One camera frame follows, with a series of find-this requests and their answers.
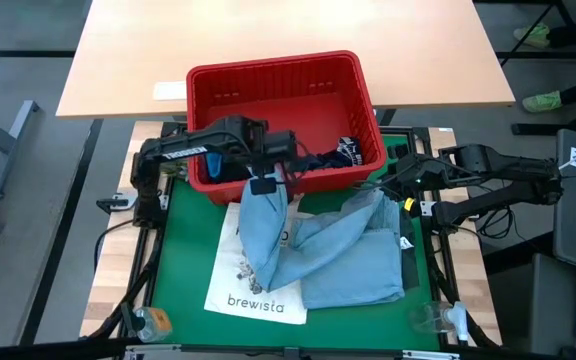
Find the clear spray bottle white nozzle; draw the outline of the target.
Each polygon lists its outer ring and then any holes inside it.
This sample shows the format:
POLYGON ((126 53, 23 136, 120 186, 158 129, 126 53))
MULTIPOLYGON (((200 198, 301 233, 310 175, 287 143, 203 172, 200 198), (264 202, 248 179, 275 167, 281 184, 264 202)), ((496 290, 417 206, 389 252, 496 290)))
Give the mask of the clear spray bottle white nozzle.
POLYGON ((442 301, 422 303, 409 312, 412 327, 421 333, 455 333, 457 340, 468 342, 467 309, 464 303, 442 301))

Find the black garment white print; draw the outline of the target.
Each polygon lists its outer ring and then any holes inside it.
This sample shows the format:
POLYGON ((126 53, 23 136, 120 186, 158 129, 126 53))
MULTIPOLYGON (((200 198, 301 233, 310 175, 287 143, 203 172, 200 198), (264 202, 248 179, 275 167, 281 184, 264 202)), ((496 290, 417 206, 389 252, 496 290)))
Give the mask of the black garment white print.
POLYGON ((344 168, 361 166, 364 164, 361 144, 356 137, 340 137, 335 150, 317 154, 312 169, 344 168))

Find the light wooden table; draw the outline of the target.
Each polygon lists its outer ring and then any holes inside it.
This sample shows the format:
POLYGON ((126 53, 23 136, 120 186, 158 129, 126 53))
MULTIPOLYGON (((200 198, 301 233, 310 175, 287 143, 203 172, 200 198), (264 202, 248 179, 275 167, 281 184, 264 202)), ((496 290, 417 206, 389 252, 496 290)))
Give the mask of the light wooden table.
POLYGON ((93 0, 59 118, 172 115, 157 82, 194 67, 355 53, 374 105, 510 105, 472 0, 93 0))

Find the green table mat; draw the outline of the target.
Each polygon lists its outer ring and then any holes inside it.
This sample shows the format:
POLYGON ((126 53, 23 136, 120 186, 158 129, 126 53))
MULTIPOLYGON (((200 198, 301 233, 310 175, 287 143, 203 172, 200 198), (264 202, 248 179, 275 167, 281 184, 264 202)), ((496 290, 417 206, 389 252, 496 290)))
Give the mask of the green table mat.
POLYGON ((409 312, 432 297, 421 226, 415 222, 419 286, 392 303, 314 310, 304 325, 248 319, 204 309, 223 206, 188 184, 174 184, 152 304, 168 314, 168 342, 187 348, 258 352, 264 347, 306 349, 436 350, 436 335, 415 331, 409 312))

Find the light blue denim jeans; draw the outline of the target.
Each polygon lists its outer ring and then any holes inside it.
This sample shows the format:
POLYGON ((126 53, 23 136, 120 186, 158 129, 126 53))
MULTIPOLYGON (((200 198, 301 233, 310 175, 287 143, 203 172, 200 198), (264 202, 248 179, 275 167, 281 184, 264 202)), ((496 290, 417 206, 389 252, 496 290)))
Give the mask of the light blue denim jeans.
POLYGON ((400 248, 400 207, 383 191, 360 191, 337 211, 305 219, 288 215, 281 182, 252 195, 245 182, 239 237, 257 282, 273 292, 295 281, 309 310, 395 302, 405 295, 400 248))

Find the white sticker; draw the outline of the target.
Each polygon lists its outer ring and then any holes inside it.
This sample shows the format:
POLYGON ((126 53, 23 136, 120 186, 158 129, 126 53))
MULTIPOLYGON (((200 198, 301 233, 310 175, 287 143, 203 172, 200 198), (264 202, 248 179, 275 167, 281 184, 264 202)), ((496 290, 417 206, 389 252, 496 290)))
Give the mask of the white sticker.
POLYGON ((157 82, 153 87, 155 101, 177 101, 187 99, 185 81, 157 82))

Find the clear bottle orange label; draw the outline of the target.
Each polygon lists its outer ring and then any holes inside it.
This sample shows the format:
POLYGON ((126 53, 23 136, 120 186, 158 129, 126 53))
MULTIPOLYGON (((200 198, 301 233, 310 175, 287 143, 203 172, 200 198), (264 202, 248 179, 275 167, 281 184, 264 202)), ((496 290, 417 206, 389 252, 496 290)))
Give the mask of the clear bottle orange label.
POLYGON ((172 324, 163 309, 140 307, 134 311, 134 315, 133 328, 144 343, 162 341, 172 332, 172 324))

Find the red plastic laundry bin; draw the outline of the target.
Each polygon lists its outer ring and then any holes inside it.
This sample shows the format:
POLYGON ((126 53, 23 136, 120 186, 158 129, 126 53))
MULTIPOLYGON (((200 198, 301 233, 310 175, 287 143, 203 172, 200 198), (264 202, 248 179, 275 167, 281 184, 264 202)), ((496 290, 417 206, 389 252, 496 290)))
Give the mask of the red plastic laundry bin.
POLYGON ((350 51, 197 66, 186 77, 187 125, 197 131, 228 115, 265 120, 272 132, 292 130, 299 153, 359 142, 357 166, 309 171, 297 193, 341 190, 381 169, 386 150, 358 57, 350 51))

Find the black table base legs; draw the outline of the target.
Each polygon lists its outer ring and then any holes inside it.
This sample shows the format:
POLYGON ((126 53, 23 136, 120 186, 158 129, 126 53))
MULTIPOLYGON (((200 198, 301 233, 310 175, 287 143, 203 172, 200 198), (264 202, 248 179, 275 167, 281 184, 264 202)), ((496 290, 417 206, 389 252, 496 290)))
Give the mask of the black table base legs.
MULTIPOLYGON (((576 22, 563 4, 563 0, 491 0, 499 3, 544 5, 546 9, 534 23, 513 32, 514 47, 498 52, 501 66, 517 59, 576 60, 576 22)), ((538 94, 522 101, 528 112, 540 113, 576 103, 576 85, 566 90, 538 94)), ((511 131, 523 136, 553 136, 561 129, 576 130, 576 118, 565 124, 514 123, 511 131)))

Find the person's shoe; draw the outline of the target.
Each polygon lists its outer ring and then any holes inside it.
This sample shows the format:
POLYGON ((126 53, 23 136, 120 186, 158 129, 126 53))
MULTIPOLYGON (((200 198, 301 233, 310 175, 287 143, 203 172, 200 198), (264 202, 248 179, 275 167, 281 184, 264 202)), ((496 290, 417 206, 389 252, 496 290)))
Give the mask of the person's shoe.
POLYGON ((559 109, 562 106, 559 91, 538 94, 522 100, 522 107, 529 113, 549 112, 559 109))
POLYGON ((549 34, 550 28, 544 23, 538 23, 534 27, 517 28, 513 31, 513 37, 516 40, 538 49, 545 49, 550 46, 549 34))

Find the grey metal table leg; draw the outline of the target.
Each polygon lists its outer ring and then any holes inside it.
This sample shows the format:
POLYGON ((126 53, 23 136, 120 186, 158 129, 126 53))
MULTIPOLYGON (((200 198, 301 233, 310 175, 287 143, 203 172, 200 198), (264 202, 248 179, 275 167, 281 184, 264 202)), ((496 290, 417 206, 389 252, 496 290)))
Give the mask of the grey metal table leg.
POLYGON ((8 130, 0 127, 0 198, 3 196, 3 188, 13 166, 18 144, 27 122, 39 109, 40 107, 35 101, 25 100, 11 127, 8 130))

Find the beige Houston tote bag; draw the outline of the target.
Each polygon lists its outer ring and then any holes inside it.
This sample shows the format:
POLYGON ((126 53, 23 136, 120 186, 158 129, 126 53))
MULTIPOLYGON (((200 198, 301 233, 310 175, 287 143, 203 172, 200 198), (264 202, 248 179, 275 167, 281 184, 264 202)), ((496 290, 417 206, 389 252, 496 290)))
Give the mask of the beige Houston tote bag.
POLYGON ((243 318, 304 325, 307 310, 295 281, 273 292, 257 282, 239 237, 240 204, 230 203, 222 223, 204 309, 243 318))

